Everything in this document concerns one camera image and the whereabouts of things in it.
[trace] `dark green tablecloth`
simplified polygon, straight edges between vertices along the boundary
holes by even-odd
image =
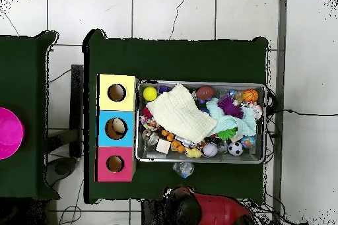
[[[84,39],[85,80],[89,100],[89,156],[85,162],[84,199],[157,199],[169,186],[191,185],[200,193],[251,198],[263,196],[263,164],[198,164],[187,179],[172,170],[172,163],[138,162],[130,183],[94,182],[94,146],[97,74],[135,75],[139,80],[255,82],[265,84],[267,40],[204,42],[106,39],[92,30]]]
[[[0,36],[0,107],[13,111],[25,128],[19,150],[0,160],[0,197],[59,198],[44,181],[46,52],[56,36]]]

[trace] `stacked boxes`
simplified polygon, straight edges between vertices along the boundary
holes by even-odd
[[[136,169],[133,76],[99,75],[96,181],[131,181]]]

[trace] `metal tray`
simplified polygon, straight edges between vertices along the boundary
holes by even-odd
[[[147,86],[157,87],[158,85],[164,85],[168,87],[175,87],[178,83],[182,84],[186,88],[199,88],[203,85],[212,86],[215,89],[214,97],[219,98],[224,95],[230,89],[236,90],[247,90],[256,89],[258,92],[257,103],[262,107],[263,115],[257,121],[257,134],[256,134],[256,145],[249,150],[244,150],[240,156],[233,156],[229,153],[218,153],[212,158],[200,157],[200,158],[188,158],[184,153],[173,152],[169,150],[168,154],[164,154],[156,151],[156,145],[148,146],[142,138],[142,125],[140,124],[139,118],[141,110],[147,104],[145,99],[142,97],[143,90]],[[226,82],[186,82],[186,81],[165,81],[158,80],[149,82],[147,80],[139,81],[137,85],[137,95],[139,97],[137,101],[136,110],[136,143],[135,143],[135,155],[140,161],[145,162],[193,162],[193,163],[231,163],[231,164],[258,164],[263,161],[265,157],[265,140],[266,140],[266,87],[263,84],[254,83],[226,83]]]

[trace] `white towel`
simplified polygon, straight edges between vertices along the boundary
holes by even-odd
[[[195,144],[200,143],[217,124],[209,114],[197,109],[193,97],[182,84],[162,93],[149,102],[147,108],[165,130]]]

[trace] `magenta bowl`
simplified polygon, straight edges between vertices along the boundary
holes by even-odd
[[[24,125],[10,110],[0,108],[0,160],[12,156],[21,145]]]

